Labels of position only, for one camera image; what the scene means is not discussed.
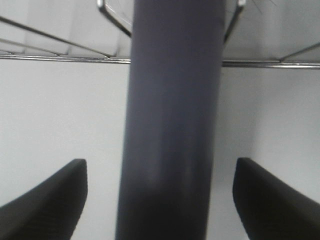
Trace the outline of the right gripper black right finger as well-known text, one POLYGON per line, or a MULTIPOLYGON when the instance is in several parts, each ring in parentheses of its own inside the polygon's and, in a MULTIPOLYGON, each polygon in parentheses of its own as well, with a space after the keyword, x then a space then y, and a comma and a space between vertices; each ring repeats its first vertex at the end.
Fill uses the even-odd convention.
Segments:
POLYGON ((320 205, 247 157, 237 159, 232 196, 250 240, 318 240, 320 205))

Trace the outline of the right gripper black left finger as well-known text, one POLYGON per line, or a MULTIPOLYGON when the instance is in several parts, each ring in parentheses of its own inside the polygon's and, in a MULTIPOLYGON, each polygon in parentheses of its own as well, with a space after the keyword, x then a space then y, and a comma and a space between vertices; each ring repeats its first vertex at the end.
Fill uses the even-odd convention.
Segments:
POLYGON ((88 195, 87 162, 74 159, 0 208, 2 240, 69 240, 88 195))

